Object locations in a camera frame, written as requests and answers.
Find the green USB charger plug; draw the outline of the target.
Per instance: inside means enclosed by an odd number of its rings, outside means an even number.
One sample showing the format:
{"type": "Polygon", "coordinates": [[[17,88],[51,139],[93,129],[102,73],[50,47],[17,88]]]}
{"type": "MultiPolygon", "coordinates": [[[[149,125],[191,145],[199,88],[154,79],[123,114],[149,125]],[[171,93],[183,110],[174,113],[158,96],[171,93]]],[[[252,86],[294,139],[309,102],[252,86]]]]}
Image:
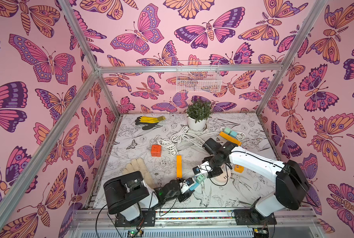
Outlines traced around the green USB charger plug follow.
{"type": "Polygon", "coordinates": [[[197,175],[195,177],[196,182],[199,183],[199,184],[201,184],[205,179],[206,179],[205,175],[202,175],[202,174],[197,175]]]}

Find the orange cube socket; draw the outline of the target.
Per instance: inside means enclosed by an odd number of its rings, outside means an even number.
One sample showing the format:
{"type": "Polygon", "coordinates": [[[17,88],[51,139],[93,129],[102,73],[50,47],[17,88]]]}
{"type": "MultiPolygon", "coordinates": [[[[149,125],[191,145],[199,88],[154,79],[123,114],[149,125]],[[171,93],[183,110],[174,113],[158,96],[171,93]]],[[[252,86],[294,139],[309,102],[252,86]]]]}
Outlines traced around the orange cube socket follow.
{"type": "Polygon", "coordinates": [[[162,155],[162,146],[161,145],[152,145],[151,146],[151,156],[152,157],[161,157],[162,155]]]}

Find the blue power strip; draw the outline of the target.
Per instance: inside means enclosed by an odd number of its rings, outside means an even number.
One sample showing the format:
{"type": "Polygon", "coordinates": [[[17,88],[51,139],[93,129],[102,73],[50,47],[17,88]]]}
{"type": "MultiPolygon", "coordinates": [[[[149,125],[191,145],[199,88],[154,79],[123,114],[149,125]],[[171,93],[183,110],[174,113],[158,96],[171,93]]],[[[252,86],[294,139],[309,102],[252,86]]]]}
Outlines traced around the blue power strip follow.
{"type": "Polygon", "coordinates": [[[202,184],[203,179],[194,177],[193,181],[194,183],[189,187],[190,191],[194,191],[197,187],[199,187],[202,184]]]}

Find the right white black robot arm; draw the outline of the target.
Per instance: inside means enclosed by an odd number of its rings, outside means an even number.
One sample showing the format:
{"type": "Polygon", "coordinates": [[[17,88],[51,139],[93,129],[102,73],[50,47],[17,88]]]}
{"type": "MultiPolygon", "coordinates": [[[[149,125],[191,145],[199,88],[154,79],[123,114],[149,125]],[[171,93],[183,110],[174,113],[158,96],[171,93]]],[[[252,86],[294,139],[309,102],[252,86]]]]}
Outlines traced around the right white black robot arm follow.
{"type": "Polygon", "coordinates": [[[223,165],[231,163],[250,169],[275,184],[273,192],[252,205],[251,215],[264,218],[285,208],[298,210],[311,188],[304,172],[293,160],[268,159],[230,141],[221,145],[211,138],[204,142],[202,148],[211,156],[205,158],[201,165],[201,170],[210,178],[218,176],[223,165]]]}

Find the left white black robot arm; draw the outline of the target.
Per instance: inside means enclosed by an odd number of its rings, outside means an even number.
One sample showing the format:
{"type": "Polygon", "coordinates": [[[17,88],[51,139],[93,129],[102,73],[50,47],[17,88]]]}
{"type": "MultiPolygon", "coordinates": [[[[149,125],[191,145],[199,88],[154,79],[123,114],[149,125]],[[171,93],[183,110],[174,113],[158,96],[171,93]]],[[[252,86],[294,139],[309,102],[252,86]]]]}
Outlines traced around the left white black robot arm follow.
{"type": "Polygon", "coordinates": [[[140,224],[155,209],[181,195],[183,180],[173,179],[163,187],[151,188],[140,171],[104,183],[108,213],[129,224],[140,224]]]}

